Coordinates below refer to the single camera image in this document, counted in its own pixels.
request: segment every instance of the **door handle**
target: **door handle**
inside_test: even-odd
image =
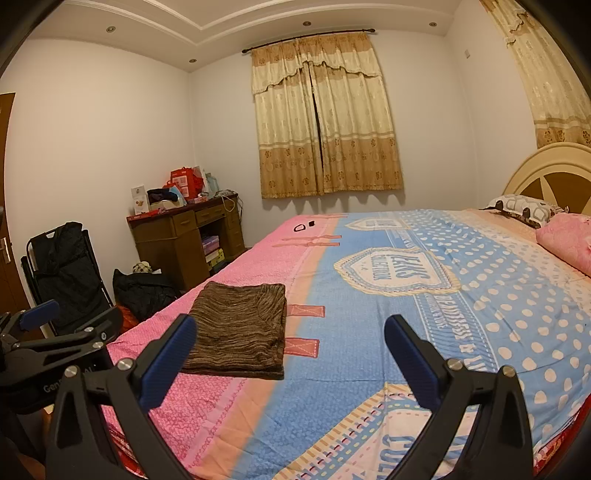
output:
[[[3,236],[0,238],[0,250],[2,250],[2,255],[4,256],[4,263],[10,263],[12,261],[8,247],[8,241],[6,240],[6,237]]]

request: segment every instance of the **beige floral curtain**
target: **beige floral curtain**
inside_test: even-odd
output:
[[[263,198],[402,188],[384,81],[365,33],[259,48],[252,64]]]
[[[318,130],[307,65],[255,95],[263,198],[317,195]]]
[[[591,101],[560,47],[515,0],[480,0],[517,62],[534,117],[538,147],[591,147]]]

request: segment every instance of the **wooden door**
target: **wooden door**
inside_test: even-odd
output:
[[[0,95],[0,205],[4,207],[4,154],[6,151],[6,137],[8,133],[8,120],[12,110],[14,93]],[[15,313],[19,310],[30,308],[29,302],[22,289],[21,279],[18,276],[19,260],[14,258],[12,244],[8,236],[7,213],[4,210],[4,218],[0,225],[0,313]]]

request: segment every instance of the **curtain rod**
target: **curtain rod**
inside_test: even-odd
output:
[[[306,38],[306,37],[315,37],[316,35],[330,35],[333,33],[352,33],[352,32],[375,33],[375,28],[360,28],[358,30],[336,30],[334,32],[310,33],[308,35],[300,35],[299,37],[291,37],[291,38],[284,38],[283,40],[270,41],[269,43],[263,43],[263,45],[257,45],[256,47],[245,48],[244,50],[242,50],[242,53],[248,53],[251,50],[254,50],[256,48],[267,47],[267,46],[273,45],[275,43],[281,43],[282,41],[295,40],[296,38]]]

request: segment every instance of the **pink and blue bedspread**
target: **pink and blue bedspread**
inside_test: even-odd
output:
[[[310,219],[314,227],[293,232]],[[535,451],[591,392],[591,282],[516,220],[435,210],[301,216],[215,280],[286,285],[285,380],[177,377],[150,415],[199,478],[385,479],[430,415],[385,346],[394,313],[470,369],[513,365]],[[202,287],[110,344],[113,360],[137,356]],[[438,476],[475,414],[466,412]]]

